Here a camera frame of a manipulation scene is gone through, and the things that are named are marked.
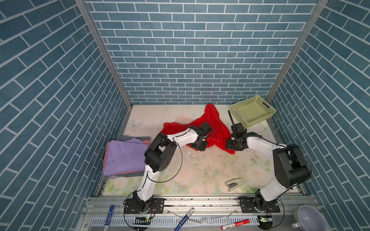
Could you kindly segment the pale green plastic basket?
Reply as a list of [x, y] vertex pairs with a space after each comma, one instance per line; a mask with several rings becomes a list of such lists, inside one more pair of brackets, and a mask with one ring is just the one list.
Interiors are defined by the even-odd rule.
[[230, 112], [239, 123], [249, 128], [271, 118], [276, 109], [261, 96], [254, 96], [233, 104]]

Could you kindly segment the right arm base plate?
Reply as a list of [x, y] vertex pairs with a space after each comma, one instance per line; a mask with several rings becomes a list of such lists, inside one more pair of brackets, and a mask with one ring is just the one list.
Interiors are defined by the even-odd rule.
[[262, 197], [245, 197], [237, 199], [242, 213], [279, 213], [280, 208], [277, 200], [265, 201]]

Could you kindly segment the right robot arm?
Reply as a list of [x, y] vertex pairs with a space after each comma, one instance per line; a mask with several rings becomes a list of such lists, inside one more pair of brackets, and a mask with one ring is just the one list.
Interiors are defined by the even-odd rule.
[[278, 198], [312, 175], [312, 169], [302, 156], [300, 147], [269, 141], [255, 132], [247, 132], [241, 123], [233, 124], [231, 130], [231, 138], [226, 141], [227, 150], [243, 151], [251, 148], [271, 156], [274, 164], [274, 177], [256, 191], [254, 198], [238, 198], [243, 212], [280, 212]]

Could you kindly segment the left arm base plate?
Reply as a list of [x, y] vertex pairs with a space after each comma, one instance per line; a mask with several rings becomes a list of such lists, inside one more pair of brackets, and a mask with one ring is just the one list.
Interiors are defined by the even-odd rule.
[[164, 198], [151, 198], [143, 201], [140, 198], [129, 198], [124, 203], [125, 214], [162, 214]]

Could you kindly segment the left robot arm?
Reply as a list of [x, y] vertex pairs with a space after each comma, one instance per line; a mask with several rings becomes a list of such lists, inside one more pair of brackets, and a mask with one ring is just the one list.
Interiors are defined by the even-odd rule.
[[213, 131], [206, 122], [200, 126], [189, 126], [186, 130], [165, 135], [158, 134], [152, 144], [145, 151], [145, 172], [140, 187], [133, 192], [133, 198], [127, 202], [133, 203], [133, 210], [138, 213], [145, 213], [153, 208], [152, 198], [154, 189], [160, 176], [173, 158], [177, 149], [182, 146], [190, 145], [198, 151], [205, 151], [208, 145], [207, 139], [211, 137]]

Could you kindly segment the red t-shirt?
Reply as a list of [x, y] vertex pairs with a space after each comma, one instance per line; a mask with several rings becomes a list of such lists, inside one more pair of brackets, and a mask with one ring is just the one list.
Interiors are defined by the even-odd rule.
[[161, 132], [165, 135], [176, 134], [188, 129], [189, 126], [198, 127], [206, 122], [213, 130], [213, 134], [207, 139], [207, 147], [212, 147], [215, 145], [221, 150], [234, 155], [236, 151], [226, 149], [226, 141], [227, 139], [231, 138], [231, 133], [228, 127], [221, 121], [219, 116], [220, 115], [216, 107], [213, 104], [208, 104], [205, 106], [204, 114], [200, 118], [197, 118], [189, 124], [179, 124], [176, 122], [164, 123]]

